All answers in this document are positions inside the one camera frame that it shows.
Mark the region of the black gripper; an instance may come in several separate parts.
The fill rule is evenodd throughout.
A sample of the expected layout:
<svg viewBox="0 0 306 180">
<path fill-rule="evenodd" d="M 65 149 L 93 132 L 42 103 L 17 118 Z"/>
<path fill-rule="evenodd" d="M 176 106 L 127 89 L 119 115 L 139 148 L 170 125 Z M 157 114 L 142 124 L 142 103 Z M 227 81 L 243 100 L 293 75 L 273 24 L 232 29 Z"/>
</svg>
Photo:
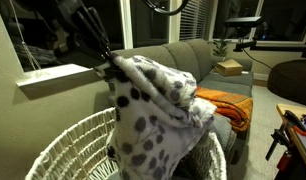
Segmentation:
<svg viewBox="0 0 306 180">
<path fill-rule="evenodd" d="M 109 39 L 94 7 L 82 8 L 82 0 L 56 0 L 57 20 L 62 25 L 75 25 L 71 47 L 98 61 L 111 59 Z"/>
</svg>

